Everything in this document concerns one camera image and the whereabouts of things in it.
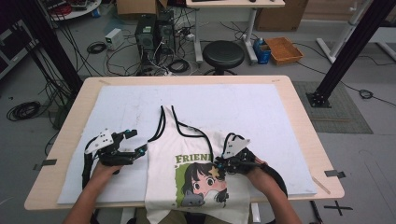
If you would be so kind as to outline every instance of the orange basket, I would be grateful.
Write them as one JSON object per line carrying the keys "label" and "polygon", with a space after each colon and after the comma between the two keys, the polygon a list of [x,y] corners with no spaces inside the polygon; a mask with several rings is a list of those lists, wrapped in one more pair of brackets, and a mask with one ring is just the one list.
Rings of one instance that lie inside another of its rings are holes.
{"label": "orange basket", "polygon": [[276,65],[295,63],[304,56],[286,37],[265,39],[265,43],[270,47]]}

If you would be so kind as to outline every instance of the stool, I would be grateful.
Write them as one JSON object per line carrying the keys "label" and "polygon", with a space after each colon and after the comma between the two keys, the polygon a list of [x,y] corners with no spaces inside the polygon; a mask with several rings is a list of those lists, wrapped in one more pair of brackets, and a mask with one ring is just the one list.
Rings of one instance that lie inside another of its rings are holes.
{"label": "stool", "polygon": [[224,72],[236,75],[228,70],[235,68],[245,59],[245,52],[239,45],[231,41],[218,40],[206,45],[202,52],[205,62],[214,67],[204,73],[204,76],[214,72],[213,75],[224,75]]}

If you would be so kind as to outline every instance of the cartoon eye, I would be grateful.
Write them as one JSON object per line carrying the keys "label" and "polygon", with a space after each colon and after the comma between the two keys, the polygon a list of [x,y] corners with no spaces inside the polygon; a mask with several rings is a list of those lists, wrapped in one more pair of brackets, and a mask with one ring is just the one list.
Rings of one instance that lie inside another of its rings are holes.
{"label": "cartoon eye", "polygon": [[209,177],[206,180],[206,183],[207,183],[208,186],[212,186],[215,183],[215,179],[213,179],[213,177]]}
{"label": "cartoon eye", "polygon": [[192,186],[194,187],[194,189],[199,189],[199,184],[198,183],[193,183]]}

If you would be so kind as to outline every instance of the yellow star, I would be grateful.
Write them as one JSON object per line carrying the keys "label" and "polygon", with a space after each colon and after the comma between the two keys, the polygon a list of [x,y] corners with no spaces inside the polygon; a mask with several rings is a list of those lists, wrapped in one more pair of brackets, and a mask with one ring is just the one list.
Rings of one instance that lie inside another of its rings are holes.
{"label": "yellow star", "polygon": [[212,169],[209,171],[209,173],[212,174],[214,177],[219,176],[219,170],[217,168],[215,168],[214,166],[212,166]]}

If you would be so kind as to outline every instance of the floor mat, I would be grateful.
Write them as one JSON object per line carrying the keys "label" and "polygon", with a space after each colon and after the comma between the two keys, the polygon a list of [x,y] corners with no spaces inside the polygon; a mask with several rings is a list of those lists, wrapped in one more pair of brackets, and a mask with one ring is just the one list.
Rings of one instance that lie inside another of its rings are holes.
{"label": "floor mat", "polygon": [[338,84],[329,98],[332,108],[312,107],[306,93],[314,92],[319,84],[293,82],[317,133],[373,133],[342,84]]}

